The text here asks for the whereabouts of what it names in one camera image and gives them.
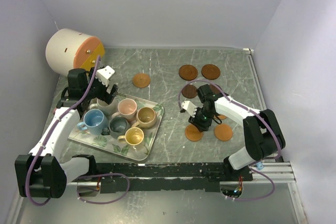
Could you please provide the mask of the large woven rattan coaster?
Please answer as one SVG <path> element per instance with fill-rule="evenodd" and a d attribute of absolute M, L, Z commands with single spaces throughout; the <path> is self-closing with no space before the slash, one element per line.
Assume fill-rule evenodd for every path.
<path fill-rule="evenodd" d="M 218 118 L 219 118 L 220 120 L 223 120 L 223 119 L 226 119 L 226 116 L 224 116 L 224 115 L 219 115 Z"/>

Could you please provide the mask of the smooth light wood coaster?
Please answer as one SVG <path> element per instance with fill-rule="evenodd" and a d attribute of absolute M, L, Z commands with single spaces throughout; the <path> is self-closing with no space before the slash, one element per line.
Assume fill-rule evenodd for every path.
<path fill-rule="evenodd" d="M 203 132 L 200 132 L 193 124 L 188 125 L 184 133 L 186 138 L 192 142 L 197 142 L 203 137 Z"/>

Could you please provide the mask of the beige mug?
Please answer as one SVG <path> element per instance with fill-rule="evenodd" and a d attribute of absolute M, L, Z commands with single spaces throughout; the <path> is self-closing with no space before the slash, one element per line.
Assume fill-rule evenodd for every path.
<path fill-rule="evenodd" d="M 118 101 L 116 98 L 110 104 L 97 99 L 95 102 L 89 105 L 89 110 L 98 109 L 103 112 L 106 116 L 112 115 L 114 112 L 117 111 Z"/>

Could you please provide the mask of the hidden light wood coaster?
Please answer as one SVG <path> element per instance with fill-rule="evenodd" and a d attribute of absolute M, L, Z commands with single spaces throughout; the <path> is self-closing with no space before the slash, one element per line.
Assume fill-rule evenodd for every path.
<path fill-rule="evenodd" d="M 218 140 L 226 142 L 233 137 L 233 130 L 227 124 L 219 124 L 214 128 L 214 134 Z"/>

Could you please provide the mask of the dark wood coaster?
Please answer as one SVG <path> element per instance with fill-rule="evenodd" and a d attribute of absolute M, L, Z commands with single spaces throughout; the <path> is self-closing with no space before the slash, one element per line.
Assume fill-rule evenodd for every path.
<path fill-rule="evenodd" d="M 217 87 L 215 87 L 214 85 L 210 84 L 209 87 L 210 87 L 210 89 L 212 90 L 213 93 L 215 93 L 215 94 L 220 93 L 220 90 Z"/>

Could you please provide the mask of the reddish brown wood coaster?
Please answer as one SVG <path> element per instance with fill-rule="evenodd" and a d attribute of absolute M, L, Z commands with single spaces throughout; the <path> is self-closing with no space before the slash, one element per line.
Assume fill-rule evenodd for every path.
<path fill-rule="evenodd" d="M 208 80 L 215 80 L 221 75 L 221 71 L 216 65 L 206 64 L 202 67 L 201 74 Z"/>

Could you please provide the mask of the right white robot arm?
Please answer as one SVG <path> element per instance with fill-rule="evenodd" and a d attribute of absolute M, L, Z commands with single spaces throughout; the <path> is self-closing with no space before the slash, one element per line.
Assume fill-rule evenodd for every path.
<path fill-rule="evenodd" d="M 224 159 L 223 176 L 230 181 L 241 174 L 241 169 L 268 158 L 280 156 L 286 142 L 274 112 L 257 110 L 237 102 L 223 91 L 214 93 L 209 84 L 200 86 L 197 96 L 201 107 L 191 101 L 180 102 L 180 112 L 187 112 L 189 122 L 200 132 L 208 131 L 214 117 L 224 115 L 243 127 L 245 146 Z"/>

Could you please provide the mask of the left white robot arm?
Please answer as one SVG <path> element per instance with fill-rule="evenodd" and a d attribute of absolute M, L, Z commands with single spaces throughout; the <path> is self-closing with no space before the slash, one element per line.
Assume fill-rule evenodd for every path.
<path fill-rule="evenodd" d="M 91 100 L 110 104 L 118 86 L 109 85 L 115 71 L 106 66 L 89 71 L 77 68 L 68 72 L 68 85 L 61 93 L 52 122 L 28 154 L 18 155 L 15 172 L 22 197 L 60 198 L 69 182 L 97 178 L 98 168 L 93 155 L 79 154 L 66 163 L 59 163 L 60 154 L 77 123 L 82 119 Z"/>

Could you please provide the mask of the dark walnut coaster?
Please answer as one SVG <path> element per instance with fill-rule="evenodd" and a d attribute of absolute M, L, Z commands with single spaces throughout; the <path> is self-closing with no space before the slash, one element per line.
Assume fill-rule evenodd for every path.
<path fill-rule="evenodd" d="M 182 89 L 182 95 L 185 98 L 192 99 L 197 96 L 197 87 L 195 87 L 192 84 L 187 84 L 183 89 Z"/>

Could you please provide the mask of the blue mug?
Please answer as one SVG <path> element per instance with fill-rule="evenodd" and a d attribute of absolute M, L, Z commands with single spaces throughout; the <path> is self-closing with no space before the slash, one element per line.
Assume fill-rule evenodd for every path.
<path fill-rule="evenodd" d="M 107 128 L 109 121 L 104 113 L 98 109 L 86 112 L 82 122 L 77 124 L 80 131 L 88 131 L 92 135 L 101 135 L 103 129 Z"/>

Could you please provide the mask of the pink mug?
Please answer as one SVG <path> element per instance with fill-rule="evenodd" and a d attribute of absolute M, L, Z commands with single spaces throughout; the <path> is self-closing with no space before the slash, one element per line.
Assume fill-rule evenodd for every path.
<path fill-rule="evenodd" d="M 137 103 L 133 99 L 123 99 L 118 103 L 117 112 L 111 115 L 111 119 L 114 119 L 116 117 L 122 117 L 129 122 L 134 121 L 137 110 Z"/>

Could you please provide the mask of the grey mug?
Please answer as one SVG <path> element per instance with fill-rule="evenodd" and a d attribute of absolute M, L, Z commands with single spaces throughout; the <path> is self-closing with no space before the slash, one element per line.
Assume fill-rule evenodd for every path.
<path fill-rule="evenodd" d="M 116 117 L 109 123 L 109 131 L 112 138 L 117 139 L 121 135 L 125 135 L 130 128 L 129 122 L 122 117 Z"/>

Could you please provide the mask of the white cylindrical drawer box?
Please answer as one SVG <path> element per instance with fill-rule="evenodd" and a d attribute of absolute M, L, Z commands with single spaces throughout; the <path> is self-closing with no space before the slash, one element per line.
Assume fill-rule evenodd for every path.
<path fill-rule="evenodd" d="M 103 57 L 105 49 L 101 40 L 71 29 L 57 31 L 46 46 L 46 60 L 52 70 L 67 76 L 71 69 L 90 70 L 98 56 Z"/>

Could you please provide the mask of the tan brown mug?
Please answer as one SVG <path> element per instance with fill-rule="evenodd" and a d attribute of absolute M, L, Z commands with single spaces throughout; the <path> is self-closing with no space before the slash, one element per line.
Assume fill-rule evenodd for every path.
<path fill-rule="evenodd" d="M 157 119 L 157 114 L 153 108 L 143 107 L 137 112 L 136 120 L 132 127 L 150 129 L 156 125 Z"/>

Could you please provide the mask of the yellow mug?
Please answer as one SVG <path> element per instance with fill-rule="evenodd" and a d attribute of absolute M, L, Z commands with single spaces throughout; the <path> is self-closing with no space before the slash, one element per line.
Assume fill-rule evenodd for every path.
<path fill-rule="evenodd" d="M 144 132 L 138 127 L 132 127 L 126 131 L 125 135 L 119 136 L 117 140 L 132 146 L 138 146 L 144 141 Z"/>

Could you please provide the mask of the floral serving tray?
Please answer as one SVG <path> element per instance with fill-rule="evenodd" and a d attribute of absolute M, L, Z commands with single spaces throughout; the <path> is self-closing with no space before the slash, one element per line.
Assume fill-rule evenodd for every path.
<path fill-rule="evenodd" d="M 118 93 L 113 110 L 105 112 L 97 103 L 71 131 L 69 139 L 106 152 L 145 160 L 152 148 L 164 114 L 161 104 Z"/>

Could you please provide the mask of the blue connector clip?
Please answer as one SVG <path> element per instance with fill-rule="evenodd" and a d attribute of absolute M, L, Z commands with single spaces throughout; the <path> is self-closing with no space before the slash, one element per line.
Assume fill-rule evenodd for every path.
<path fill-rule="evenodd" d="M 257 168 L 258 170 L 262 170 L 262 169 L 264 168 L 263 163 L 262 163 L 262 162 L 257 162 L 257 163 L 256 163 L 256 168 Z"/>

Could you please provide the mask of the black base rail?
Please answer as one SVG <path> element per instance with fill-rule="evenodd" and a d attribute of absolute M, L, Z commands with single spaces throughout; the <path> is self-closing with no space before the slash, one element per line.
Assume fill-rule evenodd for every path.
<path fill-rule="evenodd" d="M 246 166 L 234 170 L 227 162 L 210 163 L 98 163 L 95 174 L 111 174 L 102 180 L 103 194 L 129 191 L 203 190 L 220 192 L 220 183 L 253 179 Z"/>

